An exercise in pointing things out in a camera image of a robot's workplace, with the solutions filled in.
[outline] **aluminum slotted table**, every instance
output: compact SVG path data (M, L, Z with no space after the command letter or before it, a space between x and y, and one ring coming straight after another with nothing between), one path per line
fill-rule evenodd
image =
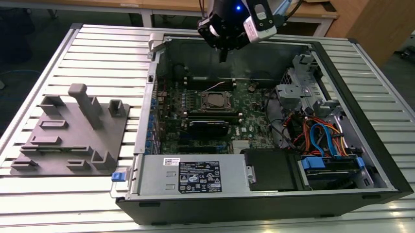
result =
M130 118L118 166L131 166L140 106L150 66L152 32L196 35L191 30L75 25L23 103L0 140L0 232L412 232L415 196L367 206L340 217L228 222L196 225L139 226L115 204L127 183L110 177L13 178L12 160L28 140L43 111L43 95L64 95L72 83L88 86L100 103L122 99ZM347 39L276 36L319 41L366 112L387 149L415 188L415 114L359 44ZM328 93L332 88L323 79Z

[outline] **gray base plate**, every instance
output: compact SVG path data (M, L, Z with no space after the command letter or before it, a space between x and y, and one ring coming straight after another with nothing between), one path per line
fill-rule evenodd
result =
M124 104L126 117L111 117L108 111L108 104L100 104L102 114L99 118L103 121L103 128L94 130L91 124L88 123L78 103L67 103L66 106L59 106L58 110L62 116L52 116L51 118L47 114L43 114L37 125L32 131L29 140L25 146L31 146L29 141L36 136L59 136L62 138L60 145L52 145L52 147L74 147L86 146L91 147L102 157L104 157L108 151L111 157L114 158L115 165L111 169L96 169L91 164L91 155L74 155L71 152L62 151L48 151L39 155L25 156L20 154L16 161L32 160L37 163L35 170L11 170L12 175L23 176L39 176L39 175L111 175L116 168L116 160L119 156L122 140L124 135L124 129L127 124L127 116L130 111L130 105ZM43 121L48 120L66 120L68 127L66 129L43 129L40 124ZM88 169L86 170L71 170L68 165L68 160L86 160L88 163Z

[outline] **psu label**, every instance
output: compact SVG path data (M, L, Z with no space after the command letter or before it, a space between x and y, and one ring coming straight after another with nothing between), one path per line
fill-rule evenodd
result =
M179 192L180 193L222 192L219 161L180 162Z

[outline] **green circuit board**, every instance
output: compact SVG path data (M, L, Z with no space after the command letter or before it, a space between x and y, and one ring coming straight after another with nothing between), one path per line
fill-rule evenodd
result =
M238 82L234 91L223 92L230 95L230 112L243 113L242 122L230 125L228 134L212 139L192 138L183 128L186 120L180 117L183 111L198 112L202 108L202 91L191 91L171 84L167 87L167 98L162 113L166 124L166 135L162 139L162 154L180 154L183 148L216 148L216 153L232 153L234 140L248 140L250 148L274 148L272 134L267 128L263 112L263 90L248 91L250 82Z

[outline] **wooden cabinet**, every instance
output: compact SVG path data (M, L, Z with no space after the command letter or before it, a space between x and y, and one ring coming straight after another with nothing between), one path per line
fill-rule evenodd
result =
M415 30L415 0L331 0L339 12L327 37L355 38L378 66Z

